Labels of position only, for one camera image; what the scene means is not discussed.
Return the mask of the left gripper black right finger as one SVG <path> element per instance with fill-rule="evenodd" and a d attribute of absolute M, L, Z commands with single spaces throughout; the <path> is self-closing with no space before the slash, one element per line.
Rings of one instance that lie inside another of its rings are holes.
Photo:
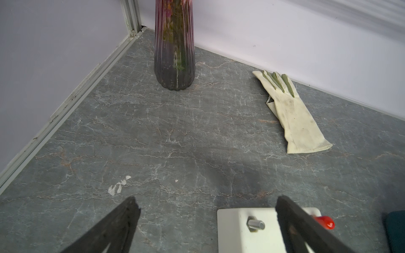
<path fill-rule="evenodd" d="M 315 253 L 353 252 L 289 197 L 279 196 L 275 210 L 286 252 L 307 253 L 307 246 Z"/>

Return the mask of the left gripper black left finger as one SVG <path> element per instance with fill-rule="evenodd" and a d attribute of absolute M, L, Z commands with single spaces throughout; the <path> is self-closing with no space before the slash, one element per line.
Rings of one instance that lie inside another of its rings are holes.
<path fill-rule="evenodd" d="M 64 253 L 128 253 L 141 215 L 136 198 L 128 197 Z"/>

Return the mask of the white metal box with screws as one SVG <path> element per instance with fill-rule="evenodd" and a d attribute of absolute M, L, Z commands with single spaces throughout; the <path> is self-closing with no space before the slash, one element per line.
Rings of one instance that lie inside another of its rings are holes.
<path fill-rule="evenodd" d="M 262 221 L 265 229 L 249 229 L 249 218 Z M 217 231 L 220 253 L 286 252 L 275 208 L 219 209 Z"/>

